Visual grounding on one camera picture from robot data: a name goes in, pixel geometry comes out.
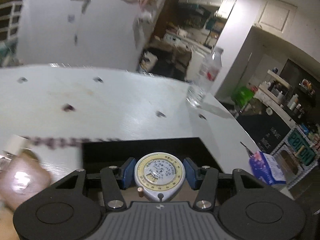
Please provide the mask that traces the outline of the round white measuring tape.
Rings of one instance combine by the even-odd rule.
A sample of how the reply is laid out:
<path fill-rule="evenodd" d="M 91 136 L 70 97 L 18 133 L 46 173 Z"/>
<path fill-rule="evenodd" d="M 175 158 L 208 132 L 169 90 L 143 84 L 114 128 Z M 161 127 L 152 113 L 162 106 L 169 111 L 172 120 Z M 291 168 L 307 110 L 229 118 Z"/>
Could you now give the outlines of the round white measuring tape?
<path fill-rule="evenodd" d="M 185 168 L 174 155 L 153 152 L 136 163 L 134 179 L 140 197 L 152 202 L 168 202 L 184 184 Z"/>

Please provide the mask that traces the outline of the green plastic bag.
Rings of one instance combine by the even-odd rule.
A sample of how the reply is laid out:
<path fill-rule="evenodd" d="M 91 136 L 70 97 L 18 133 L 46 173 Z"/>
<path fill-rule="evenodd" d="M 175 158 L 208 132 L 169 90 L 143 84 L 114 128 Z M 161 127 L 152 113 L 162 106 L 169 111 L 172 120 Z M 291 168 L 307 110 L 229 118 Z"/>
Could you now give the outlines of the green plastic bag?
<path fill-rule="evenodd" d="M 246 105 L 251 98 L 253 98 L 254 92 L 249 88 L 242 86 L 231 96 L 231 100 L 239 107 Z"/>

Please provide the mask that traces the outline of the green poison sign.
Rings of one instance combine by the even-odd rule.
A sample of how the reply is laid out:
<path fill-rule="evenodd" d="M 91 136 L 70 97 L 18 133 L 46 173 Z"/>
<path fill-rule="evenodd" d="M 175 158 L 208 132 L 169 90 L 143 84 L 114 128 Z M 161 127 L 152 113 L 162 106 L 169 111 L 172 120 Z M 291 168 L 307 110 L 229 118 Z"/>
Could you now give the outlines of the green poison sign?
<path fill-rule="evenodd" d="M 304 139 L 298 129 L 294 129 L 288 136 L 287 142 L 297 153 L 297 158 L 305 165 L 309 166 L 316 157 L 316 153 L 310 144 Z"/>

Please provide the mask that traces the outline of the white charger plug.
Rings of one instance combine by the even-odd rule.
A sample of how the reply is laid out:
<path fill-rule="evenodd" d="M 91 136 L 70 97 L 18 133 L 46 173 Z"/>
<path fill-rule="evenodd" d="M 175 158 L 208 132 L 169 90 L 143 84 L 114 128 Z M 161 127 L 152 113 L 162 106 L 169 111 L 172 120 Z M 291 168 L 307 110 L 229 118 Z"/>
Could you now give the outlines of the white charger plug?
<path fill-rule="evenodd" d="M 4 153 L 18 155 L 21 149 L 28 148 L 29 140 L 18 135 L 12 135 L 4 146 Z"/>

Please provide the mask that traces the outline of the black cardboard box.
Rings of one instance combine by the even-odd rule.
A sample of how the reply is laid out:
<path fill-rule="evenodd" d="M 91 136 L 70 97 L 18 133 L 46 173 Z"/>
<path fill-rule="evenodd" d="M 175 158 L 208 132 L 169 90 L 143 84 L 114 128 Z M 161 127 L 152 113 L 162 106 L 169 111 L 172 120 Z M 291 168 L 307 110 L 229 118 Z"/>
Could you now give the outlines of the black cardboard box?
<path fill-rule="evenodd" d="M 101 141 L 81 145 L 82 165 L 88 173 L 98 173 L 108 166 L 120 167 L 131 157 L 139 160 L 154 152 L 169 153 L 180 161 L 190 158 L 199 167 L 210 166 L 222 171 L 200 138 Z"/>

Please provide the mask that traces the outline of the clear plastic water bottle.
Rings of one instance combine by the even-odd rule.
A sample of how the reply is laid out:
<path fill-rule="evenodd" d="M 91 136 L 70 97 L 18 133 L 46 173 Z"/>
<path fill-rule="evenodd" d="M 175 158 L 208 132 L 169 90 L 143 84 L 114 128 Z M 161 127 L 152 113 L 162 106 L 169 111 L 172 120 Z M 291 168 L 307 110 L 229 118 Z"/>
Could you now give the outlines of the clear plastic water bottle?
<path fill-rule="evenodd" d="M 200 64 L 199 71 L 195 78 L 190 81 L 186 100 L 193 107 L 200 107 L 205 96 L 210 91 L 213 82 L 217 78 L 221 68 L 221 55 L 223 49 L 215 47 L 210 54 L 207 54 Z"/>

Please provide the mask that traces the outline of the blue tissue pack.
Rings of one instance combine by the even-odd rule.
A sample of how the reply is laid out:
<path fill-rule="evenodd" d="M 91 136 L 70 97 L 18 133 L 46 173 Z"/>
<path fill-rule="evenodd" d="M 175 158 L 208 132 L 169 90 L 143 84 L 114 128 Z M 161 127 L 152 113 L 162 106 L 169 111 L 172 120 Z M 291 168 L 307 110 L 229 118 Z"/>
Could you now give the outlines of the blue tissue pack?
<path fill-rule="evenodd" d="M 267 185 L 286 184 L 285 176 L 273 156 L 257 151 L 250 155 L 249 165 L 253 175 Z"/>

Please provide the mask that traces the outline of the brown wooden coaster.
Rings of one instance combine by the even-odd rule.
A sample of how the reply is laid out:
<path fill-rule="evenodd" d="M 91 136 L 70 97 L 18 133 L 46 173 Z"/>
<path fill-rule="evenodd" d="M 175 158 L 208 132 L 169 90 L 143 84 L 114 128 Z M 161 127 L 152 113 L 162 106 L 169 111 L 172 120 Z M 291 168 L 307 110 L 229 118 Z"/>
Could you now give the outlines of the brown wooden coaster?
<path fill-rule="evenodd" d="M 42 168 L 30 149 L 22 148 L 1 164 L 1 199 L 12 210 L 35 196 L 51 183 L 50 173 Z"/>

